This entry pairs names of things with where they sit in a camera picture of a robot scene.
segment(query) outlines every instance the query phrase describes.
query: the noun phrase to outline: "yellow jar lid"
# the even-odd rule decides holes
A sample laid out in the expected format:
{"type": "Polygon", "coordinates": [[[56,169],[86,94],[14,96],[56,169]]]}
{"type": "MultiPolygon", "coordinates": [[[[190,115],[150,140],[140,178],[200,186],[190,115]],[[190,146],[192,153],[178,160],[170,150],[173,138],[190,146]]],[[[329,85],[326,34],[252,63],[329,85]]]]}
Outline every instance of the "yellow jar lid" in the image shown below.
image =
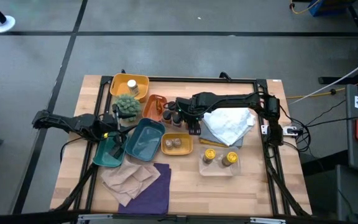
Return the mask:
{"type": "Polygon", "coordinates": [[[235,153],[235,152],[229,152],[227,154],[226,158],[227,158],[227,161],[229,161],[230,163],[235,163],[239,159],[239,157],[237,156],[237,153],[235,153]]]}
{"type": "Polygon", "coordinates": [[[215,153],[215,150],[214,150],[214,149],[207,149],[207,150],[205,151],[205,157],[206,157],[207,159],[214,159],[214,158],[215,158],[215,155],[216,155],[216,153],[215,153]]]}

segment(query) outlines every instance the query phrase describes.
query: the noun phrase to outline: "wooden table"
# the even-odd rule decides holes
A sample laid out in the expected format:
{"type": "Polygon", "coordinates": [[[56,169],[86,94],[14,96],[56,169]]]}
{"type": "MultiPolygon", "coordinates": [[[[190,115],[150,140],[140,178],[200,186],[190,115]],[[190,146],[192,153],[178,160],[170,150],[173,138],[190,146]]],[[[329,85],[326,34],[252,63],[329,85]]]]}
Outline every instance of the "wooden table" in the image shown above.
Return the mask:
{"type": "MultiPolygon", "coordinates": [[[[100,75],[84,77],[75,116],[93,113],[100,80],[100,75]]],[[[269,94],[279,98],[283,108],[288,111],[281,80],[267,80],[267,84],[269,94]]],[[[175,100],[177,96],[190,98],[193,94],[202,91],[211,91],[217,95],[231,95],[251,93],[254,89],[251,84],[238,83],[150,82],[149,86],[149,95],[162,95],[167,97],[168,101],[175,100]]],[[[104,89],[101,113],[107,93],[108,85],[104,89]]],[[[286,126],[289,123],[290,120],[282,115],[280,124],[286,126]]],[[[242,174],[235,177],[203,177],[200,175],[198,172],[198,148],[201,144],[196,136],[193,137],[194,151],[189,155],[167,156],[159,149],[153,161],[170,164],[172,169],[168,214],[272,216],[259,128],[257,122],[244,138],[243,147],[239,150],[242,174]]],[[[74,138],[77,138],[77,135],[71,133],[70,139],[74,138]]],[[[284,137],[284,140],[295,144],[295,140],[292,138],[284,137]]],[[[83,140],[66,147],[50,208],[59,206],[78,183],[85,147],[86,141],[83,140]]],[[[284,145],[280,146],[280,154],[286,186],[303,209],[311,213],[298,152],[292,147],[284,145]]],[[[93,213],[116,213],[118,202],[102,186],[99,175],[100,172],[96,180],[91,211],[93,213]]],[[[277,186],[275,189],[278,209],[280,213],[283,213],[280,191],[277,186]]],[[[84,187],[80,208],[85,207],[87,193],[88,185],[84,187]]]]}

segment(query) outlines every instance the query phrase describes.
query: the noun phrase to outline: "gray floor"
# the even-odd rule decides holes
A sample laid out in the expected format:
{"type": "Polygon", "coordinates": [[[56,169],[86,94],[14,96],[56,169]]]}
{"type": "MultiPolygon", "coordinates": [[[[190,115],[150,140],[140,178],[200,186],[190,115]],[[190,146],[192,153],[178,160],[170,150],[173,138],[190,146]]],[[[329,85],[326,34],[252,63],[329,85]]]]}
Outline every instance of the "gray floor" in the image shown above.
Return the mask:
{"type": "MultiPolygon", "coordinates": [[[[81,1],[3,1],[16,18],[15,31],[72,31],[81,1]]],[[[297,3],[300,10],[307,4],[297,3]]],[[[244,31],[356,32],[349,14],[296,16],[286,0],[89,0],[80,31],[244,31]]],[[[0,213],[9,213],[35,130],[31,121],[44,109],[59,73],[69,36],[0,36],[0,213]]],[[[84,75],[108,75],[125,68],[153,76],[282,79],[288,96],[321,87],[319,76],[341,76],[358,64],[358,38],[104,36],[77,37],[55,113],[71,116],[84,75]]],[[[343,99],[343,93],[290,106],[305,123],[343,99]]],[[[345,117],[344,105],[322,118],[345,117]]],[[[345,123],[311,130],[315,156],[346,148],[345,123]]],[[[51,129],[24,212],[49,208],[67,135],[51,129]]]]}

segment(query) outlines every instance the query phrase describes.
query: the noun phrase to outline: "small cactus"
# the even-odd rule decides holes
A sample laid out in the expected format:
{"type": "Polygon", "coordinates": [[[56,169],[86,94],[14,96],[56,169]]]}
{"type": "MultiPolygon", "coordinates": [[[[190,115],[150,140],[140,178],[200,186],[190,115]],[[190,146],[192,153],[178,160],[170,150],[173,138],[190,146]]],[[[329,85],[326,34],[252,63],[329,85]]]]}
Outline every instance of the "small cactus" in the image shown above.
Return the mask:
{"type": "MultiPolygon", "coordinates": [[[[136,114],[136,116],[142,111],[140,102],[131,95],[119,95],[116,100],[116,104],[123,113],[136,114]]],[[[132,118],[126,118],[125,121],[135,121],[136,116],[132,118]]]]}

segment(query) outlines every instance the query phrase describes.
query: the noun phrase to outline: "purple cloth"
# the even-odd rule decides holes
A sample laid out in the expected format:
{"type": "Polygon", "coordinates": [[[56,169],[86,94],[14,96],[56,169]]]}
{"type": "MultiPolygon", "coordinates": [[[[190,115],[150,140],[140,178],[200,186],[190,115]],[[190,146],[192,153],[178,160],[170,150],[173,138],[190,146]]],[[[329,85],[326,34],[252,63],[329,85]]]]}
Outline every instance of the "purple cloth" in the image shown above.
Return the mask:
{"type": "Polygon", "coordinates": [[[132,199],[127,207],[120,204],[118,213],[161,215],[168,212],[171,169],[169,164],[155,163],[154,167],[160,172],[160,177],[132,199]]]}

